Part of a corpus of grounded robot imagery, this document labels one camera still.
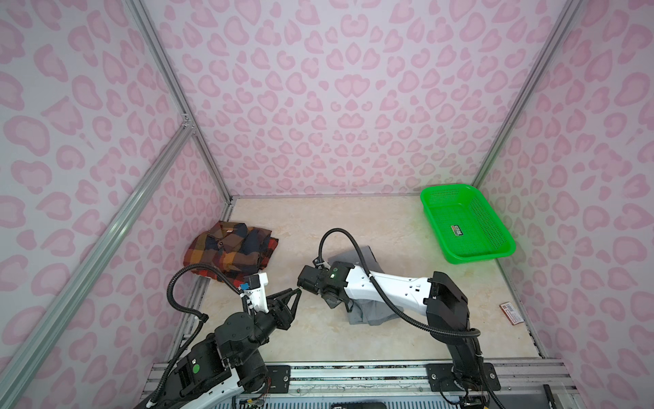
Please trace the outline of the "grey long sleeve shirt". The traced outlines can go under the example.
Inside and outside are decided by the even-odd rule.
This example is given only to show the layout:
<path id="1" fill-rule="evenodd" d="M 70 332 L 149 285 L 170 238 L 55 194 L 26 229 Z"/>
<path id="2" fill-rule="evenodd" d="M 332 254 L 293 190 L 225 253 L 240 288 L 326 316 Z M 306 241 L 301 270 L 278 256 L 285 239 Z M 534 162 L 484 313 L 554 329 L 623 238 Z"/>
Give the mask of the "grey long sleeve shirt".
<path id="1" fill-rule="evenodd" d="M 368 265 L 371 272 L 382 273 L 383 269 L 378 260 L 371 250 L 369 245 L 361 248 L 364 260 Z M 360 260 L 356 250 L 342 252 L 334 255 L 328 259 L 329 264 L 334 262 L 347 262 L 359 266 Z M 398 315 L 393 313 L 391 308 L 381 301 L 374 300 L 354 300 L 352 301 L 352 308 L 347 313 L 347 318 L 350 325 L 371 325 L 377 327 L 390 320 L 398 319 Z"/>

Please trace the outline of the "green plastic basket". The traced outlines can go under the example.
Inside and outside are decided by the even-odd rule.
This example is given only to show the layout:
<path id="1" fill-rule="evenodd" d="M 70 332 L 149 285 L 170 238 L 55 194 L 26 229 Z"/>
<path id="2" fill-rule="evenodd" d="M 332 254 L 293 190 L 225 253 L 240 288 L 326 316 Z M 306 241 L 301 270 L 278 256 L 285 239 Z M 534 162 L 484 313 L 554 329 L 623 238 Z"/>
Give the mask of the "green plastic basket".
<path id="1" fill-rule="evenodd" d="M 511 233 L 475 187 L 426 187 L 420 199 L 447 262 L 482 262 L 514 254 L 516 244 Z"/>

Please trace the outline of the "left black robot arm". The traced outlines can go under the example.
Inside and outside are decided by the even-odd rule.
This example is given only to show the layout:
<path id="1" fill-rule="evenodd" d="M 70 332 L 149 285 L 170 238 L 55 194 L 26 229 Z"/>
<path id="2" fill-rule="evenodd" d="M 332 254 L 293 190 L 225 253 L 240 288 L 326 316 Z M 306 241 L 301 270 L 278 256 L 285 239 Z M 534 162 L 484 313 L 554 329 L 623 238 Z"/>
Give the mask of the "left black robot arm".
<path id="1" fill-rule="evenodd" d="M 259 349 L 274 331 L 291 327 L 301 290 L 267 296 L 260 286 L 239 295 L 243 310 L 173 359 L 138 408 L 212 408 L 221 402 L 239 408 L 243 394 L 257 405 L 271 393 L 288 390 L 289 366 L 267 366 Z"/>

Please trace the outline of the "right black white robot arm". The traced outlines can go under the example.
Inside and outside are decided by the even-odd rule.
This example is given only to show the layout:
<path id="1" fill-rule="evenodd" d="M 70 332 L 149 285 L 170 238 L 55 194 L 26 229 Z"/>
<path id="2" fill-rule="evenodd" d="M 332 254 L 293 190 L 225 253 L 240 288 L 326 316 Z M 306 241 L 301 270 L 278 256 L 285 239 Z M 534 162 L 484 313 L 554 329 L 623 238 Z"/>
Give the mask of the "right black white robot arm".
<path id="1" fill-rule="evenodd" d="M 501 389 L 494 367 L 485 363 L 480 330 L 470 324 L 468 298 L 447 274 L 408 278 L 334 262 L 328 268 L 304 267 L 297 284 L 320 296 L 330 308 L 352 308 L 356 301 L 380 302 L 404 322 L 446 345 L 451 364 L 434 373 L 434 388 L 442 381 L 444 387 L 461 392 L 492 395 Z"/>

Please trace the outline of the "red white label card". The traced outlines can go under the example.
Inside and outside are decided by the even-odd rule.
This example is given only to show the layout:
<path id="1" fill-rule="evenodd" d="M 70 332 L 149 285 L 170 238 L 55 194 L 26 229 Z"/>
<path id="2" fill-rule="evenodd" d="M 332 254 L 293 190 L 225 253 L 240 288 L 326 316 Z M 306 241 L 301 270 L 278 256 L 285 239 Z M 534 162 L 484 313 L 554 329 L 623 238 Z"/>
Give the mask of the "red white label card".
<path id="1" fill-rule="evenodd" d="M 525 322 L 521 312 L 511 302 L 501 303 L 499 308 L 511 325 L 519 325 Z"/>

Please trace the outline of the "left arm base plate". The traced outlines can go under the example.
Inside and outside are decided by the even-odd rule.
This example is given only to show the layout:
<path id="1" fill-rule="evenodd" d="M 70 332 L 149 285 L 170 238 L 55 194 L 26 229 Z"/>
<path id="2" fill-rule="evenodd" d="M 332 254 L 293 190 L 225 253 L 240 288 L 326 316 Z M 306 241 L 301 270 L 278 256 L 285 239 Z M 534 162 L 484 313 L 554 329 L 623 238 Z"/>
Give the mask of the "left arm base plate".
<path id="1" fill-rule="evenodd" d="M 223 384 L 240 390 L 241 394 L 286 394 L 291 382 L 291 367 L 287 365 L 240 366 Z"/>

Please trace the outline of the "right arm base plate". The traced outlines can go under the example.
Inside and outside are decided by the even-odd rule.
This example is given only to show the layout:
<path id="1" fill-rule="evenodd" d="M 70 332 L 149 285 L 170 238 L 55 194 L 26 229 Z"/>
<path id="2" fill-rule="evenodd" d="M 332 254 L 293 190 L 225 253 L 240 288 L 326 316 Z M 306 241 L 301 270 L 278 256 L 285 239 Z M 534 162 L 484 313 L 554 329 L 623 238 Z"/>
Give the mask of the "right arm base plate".
<path id="1" fill-rule="evenodd" d="M 481 392 L 486 390 L 480 377 L 475 378 L 456 373 L 451 363 L 427 364 L 426 370 L 427 381 L 432 392 L 465 393 L 466 391 Z M 490 386 L 493 392 L 501 390 L 499 376 L 491 363 L 484 363 L 484 371 L 481 375 L 484 376 L 486 385 Z"/>

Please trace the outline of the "left corner aluminium post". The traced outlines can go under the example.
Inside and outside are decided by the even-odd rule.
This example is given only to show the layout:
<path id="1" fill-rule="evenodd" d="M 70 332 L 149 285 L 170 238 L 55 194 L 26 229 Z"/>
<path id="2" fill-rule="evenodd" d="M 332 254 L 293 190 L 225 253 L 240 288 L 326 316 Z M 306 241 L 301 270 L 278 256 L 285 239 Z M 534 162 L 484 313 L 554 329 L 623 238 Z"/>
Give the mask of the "left corner aluminium post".
<path id="1" fill-rule="evenodd" d="M 231 196 L 228 191 L 226 182 L 224 181 L 211 150 L 209 149 L 209 144 L 206 141 L 204 132 L 201 130 L 196 116 L 193 113 L 171 59 L 165 51 L 163 40 L 158 34 L 158 30 L 155 27 L 153 19 L 146 6 L 146 2 L 141 0 L 127 0 L 124 3 L 129 9 L 138 30 L 144 38 L 146 47 L 149 49 L 166 87 L 170 92 L 173 101 L 177 105 L 180 115 L 183 117 L 184 122 L 191 126 L 192 138 L 196 142 L 201 156 L 209 168 L 209 174 L 214 179 L 221 197 L 228 205 L 232 204 L 233 196 Z"/>

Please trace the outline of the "corner aluminium post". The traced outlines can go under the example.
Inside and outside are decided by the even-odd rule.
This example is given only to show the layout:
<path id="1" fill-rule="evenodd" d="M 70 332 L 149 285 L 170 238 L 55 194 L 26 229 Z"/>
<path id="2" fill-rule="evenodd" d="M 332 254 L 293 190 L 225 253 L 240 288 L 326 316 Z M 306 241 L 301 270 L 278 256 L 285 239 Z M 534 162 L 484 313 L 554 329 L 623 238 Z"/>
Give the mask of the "corner aluminium post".
<path id="1" fill-rule="evenodd" d="M 503 146 L 510 138 L 519 117 L 523 113 L 532 95 L 536 92 L 540 81 L 548 70 L 548 66 L 555 58 L 557 52 L 565 42 L 568 33 L 575 26 L 577 18 L 581 15 L 586 1 L 568 0 L 565 2 L 562 12 L 553 25 L 552 31 L 548 34 L 546 41 L 536 57 L 534 64 L 526 76 L 526 81 L 519 90 L 513 105 L 509 109 L 506 119 L 502 122 L 499 131 L 492 143 L 488 153 L 481 164 L 481 167 L 473 179 L 472 185 L 481 189 L 484 180 L 492 171 L 496 159 L 499 157 Z"/>
<path id="2" fill-rule="evenodd" d="M 232 204 L 233 196 L 231 196 L 228 191 L 226 182 L 224 181 L 211 150 L 209 149 L 209 144 L 206 141 L 204 132 L 201 130 L 196 116 L 193 113 L 171 59 L 165 51 L 163 40 L 158 34 L 158 30 L 155 27 L 153 19 L 146 6 L 146 2 L 141 0 L 127 0 L 124 3 L 129 9 L 138 30 L 144 38 L 146 47 L 149 49 L 166 87 L 170 92 L 173 101 L 177 105 L 180 115 L 183 117 L 184 122 L 191 126 L 192 138 L 196 142 L 201 156 L 209 168 L 209 174 L 214 179 L 221 197 L 228 205 Z"/>

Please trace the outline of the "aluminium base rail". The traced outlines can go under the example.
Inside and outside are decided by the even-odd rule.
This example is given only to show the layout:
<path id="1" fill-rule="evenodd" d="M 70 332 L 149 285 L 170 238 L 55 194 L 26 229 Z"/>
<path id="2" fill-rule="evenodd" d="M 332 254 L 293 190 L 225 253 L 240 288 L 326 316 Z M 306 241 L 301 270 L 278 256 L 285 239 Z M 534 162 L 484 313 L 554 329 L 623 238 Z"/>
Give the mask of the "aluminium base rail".
<path id="1" fill-rule="evenodd" d="M 491 359 L 501 390 L 432 392 L 427 364 L 448 361 L 288 362 L 286 394 L 254 405 L 241 395 L 239 408 L 583 408 L 580 390 L 564 363 L 552 359 Z"/>

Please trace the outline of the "right corner aluminium post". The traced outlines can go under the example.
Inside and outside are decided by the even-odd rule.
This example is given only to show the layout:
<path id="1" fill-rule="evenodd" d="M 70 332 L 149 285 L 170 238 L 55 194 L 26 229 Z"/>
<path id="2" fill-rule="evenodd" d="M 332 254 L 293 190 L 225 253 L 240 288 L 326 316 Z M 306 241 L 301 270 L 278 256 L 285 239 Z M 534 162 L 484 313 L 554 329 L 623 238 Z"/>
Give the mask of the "right corner aluminium post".
<path id="1" fill-rule="evenodd" d="M 568 33 L 575 26 L 577 18 L 581 15 L 586 1 L 568 0 L 565 2 L 562 12 L 553 25 L 552 31 L 548 34 L 546 41 L 536 57 L 534 64 L 526 76 L 526 81 L 519 90 L 513 105 L 509 109 L 506 119 L 502 122 L 499 131 L 492 143 L 488 153 L 481 164 L 481 167 L 473 179 L 472 185 L 481 189 L 484 180 L 492 171 L 496 159 L 499 157 L 503 146 L 510 138 L 519 117 L 523 113 L 532 95 L 536 92 L 540 81 L 548 70 L 548 66 L 555 58 L 557 52 L 565 42 Z"/>

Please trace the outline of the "diagonal aluminium frame bar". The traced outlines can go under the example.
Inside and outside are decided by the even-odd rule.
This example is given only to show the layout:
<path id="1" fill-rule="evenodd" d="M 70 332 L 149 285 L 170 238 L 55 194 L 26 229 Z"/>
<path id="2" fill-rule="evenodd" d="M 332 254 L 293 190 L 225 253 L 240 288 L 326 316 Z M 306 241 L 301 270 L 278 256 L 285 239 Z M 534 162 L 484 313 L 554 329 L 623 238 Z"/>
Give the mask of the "diagonal aluminium frame bar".
<path id="1" fill-rule="evenodd" d="M 32 383 L 191 136 L 191 126 L 183 125 L 178 129 L 17 350 L 1 376 L 2 405 L 13 406 Z"/>

